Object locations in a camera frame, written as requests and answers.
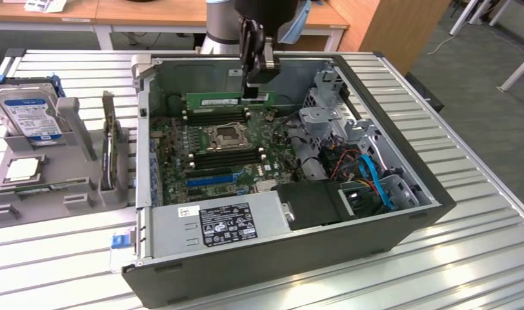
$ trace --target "metal table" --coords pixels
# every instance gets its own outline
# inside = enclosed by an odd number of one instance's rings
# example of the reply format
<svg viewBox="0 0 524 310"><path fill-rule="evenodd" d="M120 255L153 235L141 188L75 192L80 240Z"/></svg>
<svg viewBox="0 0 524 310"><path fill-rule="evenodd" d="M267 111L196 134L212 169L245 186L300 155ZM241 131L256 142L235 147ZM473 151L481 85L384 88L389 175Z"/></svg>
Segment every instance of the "metal table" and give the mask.
<svg viewBox="0 0 524 310"><path fill-rule="evenodd" d="M80 115L89 129L101 127L101 91L112 91L120 122L133 130L137 112L129 59L136 53L30 50L23 57L6 59L4 65L10 76L55 72L67 95L80 98ZM388 253L165 309L524 307L521 202L388 61L365 53L344 57L457 207ZM0 140L0 152L4 149ZM0 309L141 309L123 278L108 268L111 235L133 222L129 207L0 229Z"/></svg>

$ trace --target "blue cable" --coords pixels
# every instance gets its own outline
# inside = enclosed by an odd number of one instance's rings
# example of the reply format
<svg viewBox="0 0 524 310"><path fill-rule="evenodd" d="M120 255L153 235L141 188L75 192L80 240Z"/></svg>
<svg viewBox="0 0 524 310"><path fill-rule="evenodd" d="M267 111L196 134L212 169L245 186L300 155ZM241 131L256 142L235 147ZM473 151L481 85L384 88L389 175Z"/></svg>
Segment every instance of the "blue cable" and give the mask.
<svg viewBox="0 0 524 310"><path fill-rule="evenodd" d="M365 167L364 167L364 165L360 165L360 166L357 166L357 167L360 168L360 172L361 172L363 178L367 179L368 175L367 175L367 172L365 172Z"/></svg>
<svg viewBox="0 0 524 310"><path fill-rule="evenodd" d="M392 204L389 197L387 196L387 194L383 191L381 182L379 181L379 174L376 173L376 168L375 168L375 164L372 162L372 159L365 154L361 155L361 158L365 161L367 165L369 166L369 171L372 173L375 188L379 191L379 195L383 199L383 203L389 208L391 211L396 211L396 207Z"/></svg>

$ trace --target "sticker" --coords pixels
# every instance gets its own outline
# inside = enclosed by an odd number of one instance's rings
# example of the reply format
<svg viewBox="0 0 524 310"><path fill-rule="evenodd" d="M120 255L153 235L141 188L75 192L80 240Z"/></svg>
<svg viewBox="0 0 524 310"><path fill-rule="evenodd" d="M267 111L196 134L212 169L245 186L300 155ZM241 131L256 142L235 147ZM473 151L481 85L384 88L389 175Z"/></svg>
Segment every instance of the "sticker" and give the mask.
<svg viewBox="0 0 524 310"><path fill-rule="evenodd" d="M76 23L89 23L89 18L61 18L61 21L72 21Z"/></svg>
<svg viewBox="0 0 524 310"><path fill-rule="evenodd" d="M199 212L203 243L207 247L257 238L248 203L227 205Z"/></svg>
<svg viewBox="0 0 524 310"><path fill-rule="evenodd" d="M239 99L204 99L201 105L237 105Z"/></svg>
<svg viewBox="0 0 524 310"><path fill-rule="evenodd" d="M229 76L243 76L243 70L241 69L229 69L228 75Z"/></svg>
<svg viewBox="0 0 524 310"><path fill-rule="evenodd" d="M26 137L36 141L61 138L57 122L45 113L48 103L44 99L6 100L4 104Z"/></svg>
<svg viewBox="0 0 524 310"><path fill-rule="evenodd" d="M49 189L45 187L43 189L30 189L28 191L16 192L16 194L20 196L26 196L26 195L37 194L40 192L49 192Z"/></svg>
<svg viewBox="0 0 524 310"><path fill-rule="evenodd" d="M177 208L177 217L184 218L185 216L199 215L199 208L200 206L197 205Z"/></svg>

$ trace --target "cpu socket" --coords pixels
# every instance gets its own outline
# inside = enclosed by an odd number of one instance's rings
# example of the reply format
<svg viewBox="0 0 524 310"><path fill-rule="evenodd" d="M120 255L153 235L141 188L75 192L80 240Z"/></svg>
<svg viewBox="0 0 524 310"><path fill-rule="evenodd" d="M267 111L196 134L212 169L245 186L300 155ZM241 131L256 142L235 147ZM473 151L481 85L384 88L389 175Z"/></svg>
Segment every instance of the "cpu socket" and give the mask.
<svg viewBox="0 0 524 310"><path fill-rule="evenodd" d="M211 147L207 150L245 149L249 147L245 127L241 125L221 125L207 129L211 137Z"/></svg>

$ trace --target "hard drive label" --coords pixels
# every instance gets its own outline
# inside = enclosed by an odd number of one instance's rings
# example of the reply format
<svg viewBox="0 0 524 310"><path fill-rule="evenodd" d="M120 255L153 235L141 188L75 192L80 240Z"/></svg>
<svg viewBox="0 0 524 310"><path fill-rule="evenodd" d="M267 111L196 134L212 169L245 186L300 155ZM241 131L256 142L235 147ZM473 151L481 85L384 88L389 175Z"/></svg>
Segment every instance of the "hard drive label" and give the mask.
<svg viewBox="0 0 524 310"><path fill-rule="evenodd" d="M57 122L47 113L48 103L44 99L6 100L4 104L24 136L37 141L61 137Z"/></svg>
<svg viewBox="0 0 524 310"><path fill-rule="evenodd" d="M199 210L207 247L257 238L248 203Z"/></svg>

